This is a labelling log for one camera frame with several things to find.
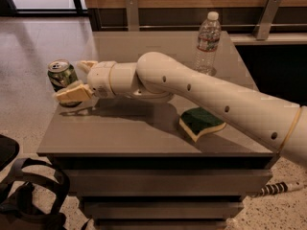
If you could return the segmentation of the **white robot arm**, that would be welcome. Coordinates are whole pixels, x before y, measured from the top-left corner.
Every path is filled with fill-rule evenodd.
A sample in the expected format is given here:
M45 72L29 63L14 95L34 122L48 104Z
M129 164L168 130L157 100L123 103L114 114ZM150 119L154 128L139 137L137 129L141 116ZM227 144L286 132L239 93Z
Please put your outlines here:
M61 103L96 96L167 102L177 94L204 108L265 148L307 166L307 107L192 70L159 52L132 63L81 61L87 82L54 94Z

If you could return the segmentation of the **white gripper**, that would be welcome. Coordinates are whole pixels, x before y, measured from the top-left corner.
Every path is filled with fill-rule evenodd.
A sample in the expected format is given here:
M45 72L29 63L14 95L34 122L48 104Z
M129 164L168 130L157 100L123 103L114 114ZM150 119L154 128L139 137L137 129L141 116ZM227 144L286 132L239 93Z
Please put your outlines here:
M77 67L87 75L87 84L76 80L53 94L55 101L61 104L88 101L93 94L98 98L114 98L110 84L110 74L115 61L80 60Z

